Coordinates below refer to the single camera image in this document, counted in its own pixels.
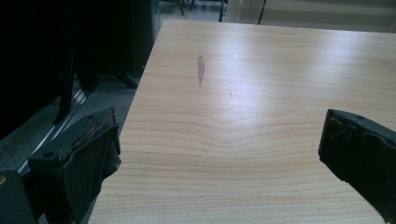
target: gray floor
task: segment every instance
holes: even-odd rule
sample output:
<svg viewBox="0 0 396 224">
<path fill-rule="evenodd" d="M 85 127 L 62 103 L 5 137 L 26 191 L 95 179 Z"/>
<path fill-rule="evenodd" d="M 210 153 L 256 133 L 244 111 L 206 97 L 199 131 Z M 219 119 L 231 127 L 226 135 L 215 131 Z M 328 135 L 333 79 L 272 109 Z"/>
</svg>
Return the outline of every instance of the gray floor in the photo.
<svg viewBox="0 0 396 224">
<path fill-rule="evenodd" d="M 182 16 L 176 3 L 161 2 L 161 21 L 164 20 L 195 20 L 218 21 L 219 3 L 196 0 L 192 10 L 190 1 L 186 0 L 185 15 Z M 14 170 L 23 172 L 22 167 L 26 159 L 38 148 L 46 144 L 57 134 L 67 129 L 82 117 L 88 114 L 113 107 L 116 120 L 122 124 L 125 121 L 135 90 L 126 88 L 120 81 L 110 75 L 98 76 L 98 87 L 95 92 L 84 92 L 79 88 L 78 80 L 74 84 L 74 99 L 72 112 L 60 125 L 54 125 L 58 114 L 60 97 L 35 113 L 20 128 L 0 141 L 0 171 Z M 81 223 L 87 223 L 91 209 Z M 42 217 L 39 223 L 46 223 Z"/>
</svg>

